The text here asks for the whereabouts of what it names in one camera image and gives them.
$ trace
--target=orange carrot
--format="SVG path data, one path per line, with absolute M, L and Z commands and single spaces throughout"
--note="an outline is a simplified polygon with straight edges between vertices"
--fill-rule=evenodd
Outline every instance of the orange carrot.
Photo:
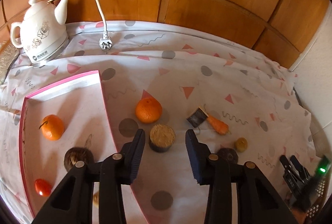
M 228 133 L 228 125 L 212 115 L 209 115 L 207 118 L 207 121 L 210 123 L 210 125 L 215 129 L 216 132 L 218 132 L 220 135 L 225 135 Z

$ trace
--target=kettle lid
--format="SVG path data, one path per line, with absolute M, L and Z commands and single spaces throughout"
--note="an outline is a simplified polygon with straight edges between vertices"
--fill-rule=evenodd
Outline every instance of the kettle lid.
M 26 11 L 24 15 L 24 20 L 29 19 L 35 13 L 45 8 L 48 5 L 48 2 L 43 0 L 39 2 L 37 2 L 37 0 L 29 0 L 29 4 L 31 5 L 31 7 Z

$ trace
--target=screw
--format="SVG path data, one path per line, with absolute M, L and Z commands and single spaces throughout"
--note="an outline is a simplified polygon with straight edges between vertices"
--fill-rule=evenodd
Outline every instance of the screw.
M 75 166 L 77 167 L 77 168 L 82 168 L 83 166 L 85 165 L 85 163 L 84 163 L 84 161 L 78 161 L 78 162 L 76 162 L 76 164 L 75 164 Z
M 122 159 L 122 155 L 121 155 L 120 153 L 115 153 L 115 154 L 112 156 L 112 158 L 113 158 L 114 160 L 120 160 L 120 159 Z
M 210 155 L 209 155 L 209 159 L 210 159 L 210 160 L 218 160 L 218 158 L 219 158 L 219 157 L 218 157 L 217 154 L 210 154 Z
M 256 167 L 256 164 L 253 163 L 253 162 L 251 162 L 251 161 L 248 161 L 248 162 L 246 163 L 246 166 L 247 166 L 249 169 L 253 169 L 253 168 Z

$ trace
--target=tomato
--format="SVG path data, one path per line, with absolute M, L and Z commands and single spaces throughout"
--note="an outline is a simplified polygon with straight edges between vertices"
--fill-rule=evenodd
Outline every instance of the tomato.
M 44 179 L 36 179 L 36 181 L 34 181 L 34 188 L 40 196 L 48 197 L 51 195 L 52 186 Z

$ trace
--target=white teapot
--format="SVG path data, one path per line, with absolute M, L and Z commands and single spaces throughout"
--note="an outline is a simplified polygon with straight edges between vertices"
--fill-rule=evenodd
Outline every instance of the white teapot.
M 31 7 L 26 11 L 24 20 L 12 23 L 12 44 L 23 48 L 34 66 L 45 65 L 46 59 L 58 56 L 68 44 L 65 26 L 67 3 L 68 0 L 61 0 L 55 7 L 47 1 L 29 0 Z M 20 27 L 21 44 L 15 39 L 16 27 Z

